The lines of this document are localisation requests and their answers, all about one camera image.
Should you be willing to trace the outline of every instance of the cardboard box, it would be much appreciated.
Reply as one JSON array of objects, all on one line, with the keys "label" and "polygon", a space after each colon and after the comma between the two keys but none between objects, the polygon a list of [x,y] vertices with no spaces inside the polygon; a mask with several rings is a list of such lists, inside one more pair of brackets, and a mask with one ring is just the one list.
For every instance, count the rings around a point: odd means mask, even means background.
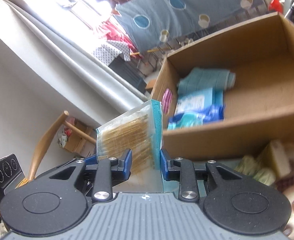
[{"label": "cardboard box", "polygon": [[[236,73],[224,93],[225,119],[192,128],[166,130],[175,112],[177,83],[194,67]],[[224,159],[257,154],[273,139],[294,142],[294,25],[277,13],[206,36],[170,54],[151,98],[173,92],[164,114],[164,148],[171,157]]]}]

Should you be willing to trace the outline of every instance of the silver screw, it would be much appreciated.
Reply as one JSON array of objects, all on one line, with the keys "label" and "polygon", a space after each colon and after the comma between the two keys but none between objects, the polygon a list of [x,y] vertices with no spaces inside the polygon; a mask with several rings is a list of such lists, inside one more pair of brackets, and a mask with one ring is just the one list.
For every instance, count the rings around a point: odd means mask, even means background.
[{"label": "silver screw", "polygon": [[197,194],[194,191],[187,190],[182,193],[182,197],[187,198],[187,199],[193,199],[193,198],[197,197]]},{"label": "silver screw", "polygon": [[149,195],[147,195],[147,194],[145,194],[145,195],[142,195],[142,196],[141,196],[141,198],[146,200],[146,199],[149,199],[149,198],[150,198],[150,196],[149,196]]},{"label": "silver screw", "polygon": [[106,191],[98,191],[93,195],[96,199],[107,199],[110,194]]}]

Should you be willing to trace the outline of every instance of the blue circle pattern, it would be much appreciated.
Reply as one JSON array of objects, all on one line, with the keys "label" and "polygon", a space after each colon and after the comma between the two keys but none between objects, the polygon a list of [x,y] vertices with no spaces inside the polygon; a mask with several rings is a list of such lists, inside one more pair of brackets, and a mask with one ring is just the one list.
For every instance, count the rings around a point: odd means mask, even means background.
[{"label": "blue circle pattern", "polygon": [[149,19],[146,16],[144,16],[144,15],[137,15],[137,16],[134,17],[133,20],[135,21],[135,23],[137,24],[137,26],[139,28],[142,28],[142,29],[146,29],[150,25]]},{"label": "blue circle pattern", "polygon": [[169,3],[175,9],[183,10],[186,8],[186,4],[182,0],[169,0]]}]

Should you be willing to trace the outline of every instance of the folded teal cloth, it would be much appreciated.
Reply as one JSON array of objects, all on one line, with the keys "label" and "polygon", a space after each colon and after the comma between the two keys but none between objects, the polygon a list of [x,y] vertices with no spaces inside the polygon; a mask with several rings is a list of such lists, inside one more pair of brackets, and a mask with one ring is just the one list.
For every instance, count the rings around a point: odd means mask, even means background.
[{"label": "folded teal cloth", "polygon": [[215,91],[227,90],[234,86],[235,78],[235,73],[231,73],[227,69],[196,67],[187,77],[180,79],[178,95],[183,96],[210,87],[214,88]]}]

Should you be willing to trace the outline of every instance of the circular cover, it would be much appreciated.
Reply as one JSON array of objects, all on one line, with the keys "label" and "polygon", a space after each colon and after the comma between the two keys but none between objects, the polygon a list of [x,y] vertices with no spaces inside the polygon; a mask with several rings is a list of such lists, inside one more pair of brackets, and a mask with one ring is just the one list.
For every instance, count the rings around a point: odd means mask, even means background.
[{"label": "circular cover", "polygon": [[68,181],[59,179],[31,181],[10,191],[0,203],[4,223],[27,236],[64,231],[81,221],[87,208],[85,196]]},{"label": "circular cover", "polygon": [[291,215],[283,194],[250,178],[225,180],[208,194],[203,209],[217,225],[245,235],[280,230]]}]

